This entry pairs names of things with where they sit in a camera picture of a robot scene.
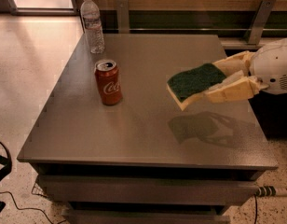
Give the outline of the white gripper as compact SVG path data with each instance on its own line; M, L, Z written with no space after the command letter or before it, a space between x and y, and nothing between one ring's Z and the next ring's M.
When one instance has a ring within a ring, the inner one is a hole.
M212 103L248 100L262 91L287 93L287 38L243 51L213 63L227 78L205 91Z

